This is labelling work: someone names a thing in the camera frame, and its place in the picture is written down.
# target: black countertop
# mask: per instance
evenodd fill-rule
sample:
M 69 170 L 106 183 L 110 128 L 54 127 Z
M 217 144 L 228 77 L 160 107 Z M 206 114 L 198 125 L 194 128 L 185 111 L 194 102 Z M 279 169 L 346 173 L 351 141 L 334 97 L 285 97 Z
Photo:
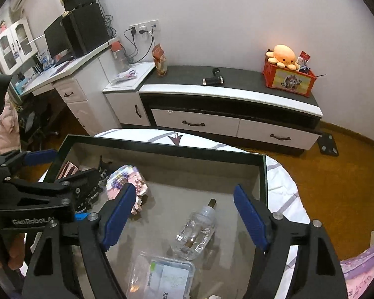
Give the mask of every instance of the black countertop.
M 207 66 L 169 66 L 167 74 L 163 77 L 159 77 L 156 74 L 156 70 L 152 71 L 144 80 L 144 85 L 202 85 L 203 78 L 213 77 L 212 69 L 213 67 Z M 276 95 L 279 97 L 285 97 L 318 107 L 317 101 L 312 94 L 310 94 L 310 97 L 305 97 L 304 95 L 266 87 L 264 75 L 260 72 L 229 69 L 224 67 L 221 67 L 219 69 L 221 75 L 224 78 L 224 84 L 222 85 L 222 87 Z

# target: glass cabinet door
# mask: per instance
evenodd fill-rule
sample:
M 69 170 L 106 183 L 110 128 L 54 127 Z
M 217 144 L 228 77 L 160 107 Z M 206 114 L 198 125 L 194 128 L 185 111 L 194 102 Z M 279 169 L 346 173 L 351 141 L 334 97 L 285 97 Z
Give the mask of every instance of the glass cabinet door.
M 0 38 L 0 48 L 3 54 L 5 63 L 9 69 L 12 69 L 15 65 L 17 65 L 17 61 L 15 60 L 15 55 L 13 54 L 13 49 L 15 46 L 13 45 L 13 49 L 10 46 L 7 36 L 3 36 Z
M 32 52 L 32 47 L 29 44 L 29 39 L 26 35 L 25 27 L 23 24 L 19 24 L 15 28 L 15 32 L 17 33 L 17 39 L 15 39 L 15 43 L 19 49 L 20 53 L 23 53 L 24 56 L 28 55 Z
M 22 65 L 20 53 L 10 28 L 0 33 L 0 67 L 5 74 L 13 74 Z
M 33 38 L 26 18 L 17 21 L 10 28 L 15 48 L 19 52 L 22 61 L 26 62 L 37 53 L 36 44 L 34 42 L 29 43 Z

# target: cabinet drawer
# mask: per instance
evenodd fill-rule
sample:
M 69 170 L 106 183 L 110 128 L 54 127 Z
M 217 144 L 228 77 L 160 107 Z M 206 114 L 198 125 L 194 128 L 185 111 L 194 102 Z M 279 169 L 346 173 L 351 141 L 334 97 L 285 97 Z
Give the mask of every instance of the cabinet drawer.
M 90 136 L 103 131 L 88 101 L 68 103 L 67 106 Z
M 194 130 L 218 135 L 236 136 L 239 119 L 195 112 L 152 109 L 156 125 Z
M 309 150 L 320 135 L 241 119 L 237 137 Z
M 87 100 L 82 88 L 75 79 L 63 79 L 55 83 L 54 87 L 65 103 Z

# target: blue gripper pad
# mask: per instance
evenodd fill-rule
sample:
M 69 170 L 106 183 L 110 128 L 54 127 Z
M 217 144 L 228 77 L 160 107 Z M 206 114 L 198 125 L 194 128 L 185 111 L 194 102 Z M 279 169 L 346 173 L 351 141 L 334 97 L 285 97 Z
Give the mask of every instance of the blue gripper pad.
M 36 152 L 29 152 L 23 158 L 23 164 L 26 166 L 35 166 L 39 164 L 51 163 L 57 156 L 56 150 L 38 150 Z
M 136 188 L 131 183 L 126 183 L 115 199 L 107 201 L 100 210 L 100 227 L 98 236 L 104 251 L 115 245 L 130 212 L 136 203 Z
M 82 213 L 82 214 L 75 214 L 75 219 L 77 221 L 82 221 L 84 218 L 88 216 L 88 213 Z
M 265 207 L 265 205 L 259 201 L 253 201 L 258 202 L 258 206 L 261 205 Z M 234 204 L 238 209 L 239 215 L 241 216 L 253 243 L 263 251 L 266 251 L 272 238 L 270 219 L 268 217 L 264 217 L 264 219 L 260 217 L 240 185 L 237 185 L 234 189 Z M 267 207 L 264 209 L 265 210 L 261 210 L 261 212 L 267 213 Z

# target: water bottle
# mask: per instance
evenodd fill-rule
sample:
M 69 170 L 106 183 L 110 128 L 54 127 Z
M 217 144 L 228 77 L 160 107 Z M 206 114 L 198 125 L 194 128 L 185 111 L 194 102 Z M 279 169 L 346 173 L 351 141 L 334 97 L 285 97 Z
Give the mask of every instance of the water bottle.
M 215 204 L 216 200 L 211 199 L 201 211 L 190 215 L 187 224 L 172 243 L 176 255 L 190 261 L 202 253 L 215 231 Z

